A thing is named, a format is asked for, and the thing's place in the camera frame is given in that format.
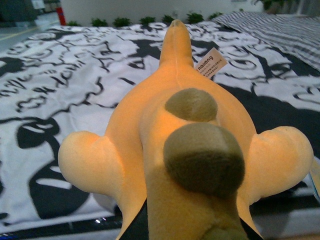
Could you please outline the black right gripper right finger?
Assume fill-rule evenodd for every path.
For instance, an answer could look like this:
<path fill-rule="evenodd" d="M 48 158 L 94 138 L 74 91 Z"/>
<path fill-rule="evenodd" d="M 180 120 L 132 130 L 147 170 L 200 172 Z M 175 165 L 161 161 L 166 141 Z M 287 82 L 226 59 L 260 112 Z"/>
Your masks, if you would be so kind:
<path fill-rule="evenodd" d="M 262 240 L 262 237 L 255 232 L 242 218 L 240 218 L 240 222 L 249 240 Z"/>

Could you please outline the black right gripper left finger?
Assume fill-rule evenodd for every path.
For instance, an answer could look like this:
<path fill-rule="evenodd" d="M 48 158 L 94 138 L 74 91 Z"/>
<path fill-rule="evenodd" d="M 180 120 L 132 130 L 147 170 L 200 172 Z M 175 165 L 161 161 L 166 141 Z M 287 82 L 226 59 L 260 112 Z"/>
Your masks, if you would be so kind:
<path fill-rule="evenodd" d="M 148 227 L 148 207 L 145 200 L 137 216 L 134 218 L 130 227 L 128 228 L 129 240 L 148 240 L 149 227 Z"/>

